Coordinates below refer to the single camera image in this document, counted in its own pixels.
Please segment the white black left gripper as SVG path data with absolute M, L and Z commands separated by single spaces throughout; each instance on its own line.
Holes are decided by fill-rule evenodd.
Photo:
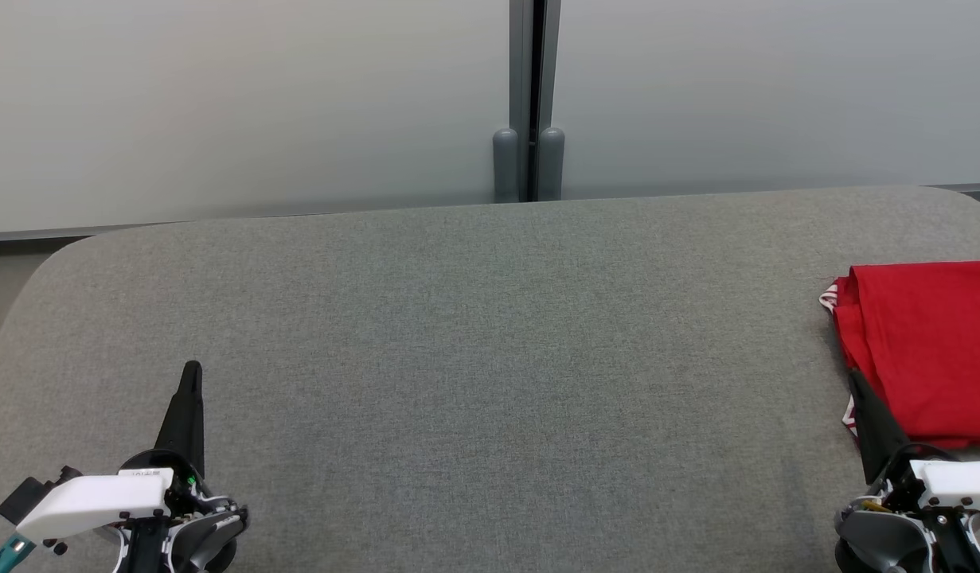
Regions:
M 63 540 L 112 524 L 205 513 L 203 369 L 187 361 L 155 440 L 114 474 L 81 475 L 54 485 L 16 525 L 31 541 Z

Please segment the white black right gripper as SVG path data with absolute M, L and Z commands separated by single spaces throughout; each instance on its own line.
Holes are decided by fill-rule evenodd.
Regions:
M 860 370 L 850 371 L 849 388 L 862 472 L 871 485 L 911 440 Z M 902 461 L 876 486 L 873 496 L 893 512 L 955 509 L 980 513 L 980 461 Z

